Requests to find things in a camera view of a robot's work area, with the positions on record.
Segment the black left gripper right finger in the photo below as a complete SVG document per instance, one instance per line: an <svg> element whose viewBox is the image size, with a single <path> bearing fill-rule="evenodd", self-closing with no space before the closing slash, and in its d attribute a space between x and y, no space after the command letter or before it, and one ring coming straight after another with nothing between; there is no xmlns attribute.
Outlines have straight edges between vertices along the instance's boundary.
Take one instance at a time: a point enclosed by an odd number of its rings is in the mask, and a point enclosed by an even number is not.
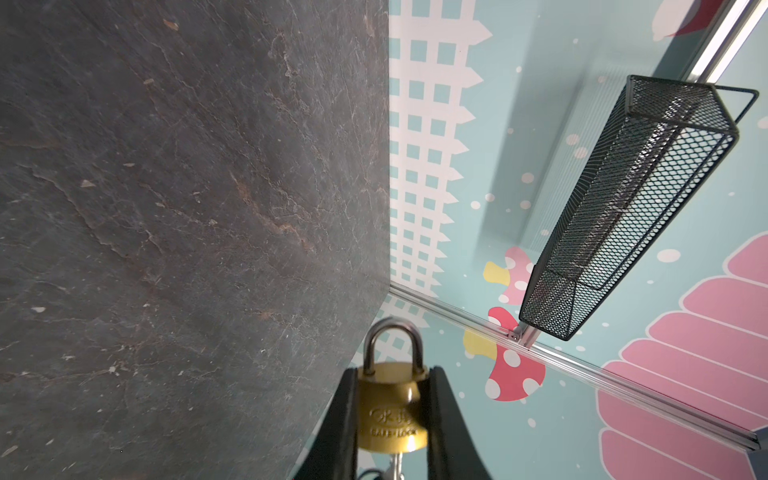
<svg viewBox="0 0 768 480"><path fill-rule="evenodd" d="M442 367L430 369L420 386L422 414L427 428L429 480L491 478L474 445Z"/></svg>

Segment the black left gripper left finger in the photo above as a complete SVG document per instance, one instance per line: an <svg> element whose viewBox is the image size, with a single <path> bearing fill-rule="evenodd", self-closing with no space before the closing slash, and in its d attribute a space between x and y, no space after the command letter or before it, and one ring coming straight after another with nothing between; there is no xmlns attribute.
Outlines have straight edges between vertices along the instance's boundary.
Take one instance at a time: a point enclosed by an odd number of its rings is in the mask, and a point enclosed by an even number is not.
<svg viewBox="0 0 768 480"><path fill-rule="evenodd" d="M295 480L352 480L357 475L358 374L348 368Z"/></svg>

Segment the brass padlock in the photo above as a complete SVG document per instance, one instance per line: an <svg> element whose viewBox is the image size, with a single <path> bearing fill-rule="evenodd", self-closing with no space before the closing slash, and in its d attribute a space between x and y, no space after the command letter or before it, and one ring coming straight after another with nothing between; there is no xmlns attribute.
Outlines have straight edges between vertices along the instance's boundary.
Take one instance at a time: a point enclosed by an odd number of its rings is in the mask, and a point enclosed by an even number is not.
<svg viewBox="0 0 768 480"><path fill-rule="evenodd" d="M376 342L390 330L398 330L410 339L410 361L374 361ZM363 365L357 369L359 448L397 455L427 446L422 390L428 376L422 338L412 322L388 317L372 325L364 340Z"/></svg>

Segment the small key with ring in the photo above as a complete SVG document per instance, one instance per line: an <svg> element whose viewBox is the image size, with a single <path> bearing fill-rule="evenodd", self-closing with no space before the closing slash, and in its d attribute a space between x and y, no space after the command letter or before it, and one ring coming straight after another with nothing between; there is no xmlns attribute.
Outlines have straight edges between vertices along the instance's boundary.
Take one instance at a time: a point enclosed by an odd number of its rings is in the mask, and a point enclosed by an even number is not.
<svg viewBox="0 0 768 480"><path fill-rule="evenodd" d="M397 453L390 456L387 469L381 474L382 480L403 480L403 454Z"/></svg>

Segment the black mesh wall basket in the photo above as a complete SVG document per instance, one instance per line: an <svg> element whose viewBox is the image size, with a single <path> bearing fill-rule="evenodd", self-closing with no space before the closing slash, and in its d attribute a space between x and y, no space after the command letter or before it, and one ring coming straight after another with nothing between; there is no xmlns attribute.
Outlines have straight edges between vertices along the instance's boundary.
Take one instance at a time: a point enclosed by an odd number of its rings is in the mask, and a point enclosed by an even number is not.
<svg viewBox="0 0 768 480"><path fill-rule="evenodd" d="M737 144L741 114L715 83L630 75L593 148L548 170L520 238L537 257L512 337L568 341L593 316Z"/></svg>

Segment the aluminium frame profile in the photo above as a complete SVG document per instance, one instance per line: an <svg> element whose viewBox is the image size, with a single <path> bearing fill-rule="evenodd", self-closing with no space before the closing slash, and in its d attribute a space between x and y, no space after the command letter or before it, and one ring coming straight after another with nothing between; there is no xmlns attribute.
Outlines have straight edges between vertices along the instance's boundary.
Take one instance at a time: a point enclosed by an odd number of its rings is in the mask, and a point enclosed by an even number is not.
<svg viewBox="0 0 768 480"><path fill-rule="evenodd" d="M767 3L765 1L727 1L721 7L716 14L716 33L722 35L723 38L721 40L711 39L706 43L708 47L715 45L717 49L704 64L709 72L702 74L700 77L702 80L716 79L718 75L714 70L727 68L766 9ZM410 301L433 314L442 316L487 342L516 350L597 389L645 407L657 415L707 435L732 448L746 452L761 449L756 433L730 424L710 413L696 409L573 355L543 345L537 341L540 332L529 325L522 323L514 330L507 330L395 281L390 283L389 293L397 298Z"/></svg>

